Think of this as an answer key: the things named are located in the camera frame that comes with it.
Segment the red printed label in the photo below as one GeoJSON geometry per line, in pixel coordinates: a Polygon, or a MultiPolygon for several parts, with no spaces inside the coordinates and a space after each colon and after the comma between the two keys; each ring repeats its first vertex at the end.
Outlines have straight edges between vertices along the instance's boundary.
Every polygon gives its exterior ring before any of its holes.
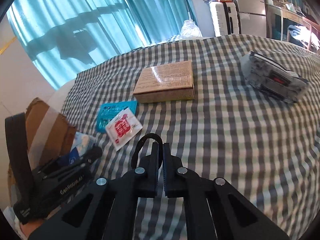
{"type": "Polygon", "coordinates": [[[124,136],[130,131],[130,124],[126,120],[127,115],[125,114],[120,120],[115,122],[115,129],[119,137],[124,136]]]}

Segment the white packet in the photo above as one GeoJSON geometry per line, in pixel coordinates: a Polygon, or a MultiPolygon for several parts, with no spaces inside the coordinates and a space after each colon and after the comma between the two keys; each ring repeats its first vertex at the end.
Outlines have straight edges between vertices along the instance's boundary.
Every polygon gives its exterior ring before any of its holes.
{"type": "Polygon", "coordinates": [[[120,111],[107,125],[106,131],[116,151],[120,150],[140,130],[142,125],[130,108],[120,111]]]}

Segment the metal screw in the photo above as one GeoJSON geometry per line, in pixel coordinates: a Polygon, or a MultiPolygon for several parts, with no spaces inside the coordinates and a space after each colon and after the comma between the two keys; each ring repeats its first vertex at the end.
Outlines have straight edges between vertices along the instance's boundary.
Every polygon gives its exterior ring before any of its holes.
{"type": "Polygon", "coordinates": [[[107,180],[105,179],[105,178],[99,178],[99,179],[97,179],[97,184],[99,185],[99,186],[103,186],[103,185],[105,185],[107,183],[107,180]]]}
{"type": "Polygon", "coordinates": [[[188,172],[188,170],[185,167],[178,168],[178,173],[180,173],[180,174],[186,174],[187,172],[188,172]]]}
{"type": "Polygon", "coordinates": [[[219,186],[222,186],[226,183],[226,181],[223,178],[217,178],[216,179],[216,184],[219,186]]]}
{"type": "Polygon", "coordinates": [[[145,169],[142,167],[138,167],[134,170],[134,172],[137,174],[143,174],[145,172],[145,169]]]}

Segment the gray pouch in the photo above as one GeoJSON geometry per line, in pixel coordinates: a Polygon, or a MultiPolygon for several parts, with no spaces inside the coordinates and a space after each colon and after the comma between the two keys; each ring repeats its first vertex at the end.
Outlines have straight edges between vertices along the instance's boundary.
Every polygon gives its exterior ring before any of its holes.
{"type": "Polygon", "coordinates": [[[240,59],[247,82],[259,91],[287,103],[296,103],[308,90],[309,81],[256,52],[240,59]]]}

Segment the bed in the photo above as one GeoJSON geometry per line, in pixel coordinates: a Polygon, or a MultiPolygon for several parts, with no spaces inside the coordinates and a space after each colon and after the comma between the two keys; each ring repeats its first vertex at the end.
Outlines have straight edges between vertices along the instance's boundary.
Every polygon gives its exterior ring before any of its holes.
{"type": "MultiPolygon", "coordinates": [[[[204,178],[224,177],[292,240],[319,211],[320,57],[306,49],[249,35],[176,41],[79,73],[49,105],[60,110],[67,92],[61,112],[80,132],[95,136],[104,151],[94,165],[96,177],[121,177],[138,140],[155,132],[184,166],[204,178]],[[248,85],[239,66],[250,50],[307,78],[306,96],[288,105],[248,85]],[[116,152],[108,136],[95,131],[100,105],[134,100],[143,68],[182,60],[192,60],[196,98],[138,104],[143,129],[116,152]]],[[[150,150],[145,145],[141,155],[150,150]]],[[[187,239],[183,200],[164,197],[161,176],[158,196],[139,199],[134,239],[187,239]]]]}

